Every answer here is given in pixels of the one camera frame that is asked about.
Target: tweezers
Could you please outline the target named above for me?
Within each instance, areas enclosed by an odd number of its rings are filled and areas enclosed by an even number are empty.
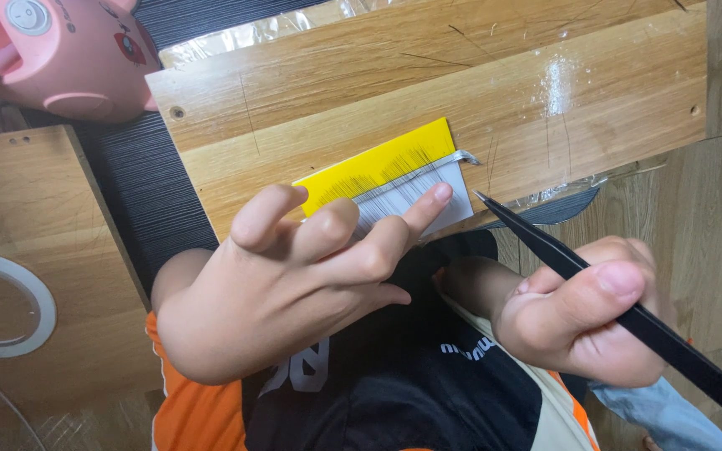
[[[550,269],[569,280],[589,264],[495,200],[473,191]],[[615,320],[722,407],[722,370],[639,303]]]

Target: tape roll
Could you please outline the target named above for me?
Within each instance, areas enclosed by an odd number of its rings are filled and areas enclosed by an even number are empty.
[[[33,352],[55,331],[57,322],[55,299],[41,279],[15,261],[0,257],[0,278],[21,290],[39,315],[38,326],[31,335],[0,340],[0,359]]]

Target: pink appliance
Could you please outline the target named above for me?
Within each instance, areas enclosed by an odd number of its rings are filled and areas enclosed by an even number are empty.
[[[20,61],[0,98],[62,117],[124,122],[156,111],[144,76],[160,69],[135,0],[0,0],[0,49]]]

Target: hand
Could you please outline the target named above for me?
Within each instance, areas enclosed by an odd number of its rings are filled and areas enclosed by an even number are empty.
[[[493,333],[527,364],[621,387],[655,383],[664,360],[615,322],[635,302],[674,321],[673,305],[656,289],[651,251],[642,241],[608,237],[576,252],[592,266],[567,282],[541,267],[493,315]]]
[[[402,217],[379,220],[347,246],[358,223],[352,200],[334,200],[300,223],[283,216],[307,191],[267,187],[236,215],[191,286],[155,307],[169,359],[191,380],[224,384],[380,307],[411,302],[406,291],[381,282],[452,195],[450,185],[436,184]]]

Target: light blue sleeve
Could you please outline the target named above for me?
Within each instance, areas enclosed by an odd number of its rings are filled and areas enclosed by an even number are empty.
[[[590,390],[618,416],[647,429],[664,451],[722,451],[722,431],[660,377],[644,388],[591,381]]]

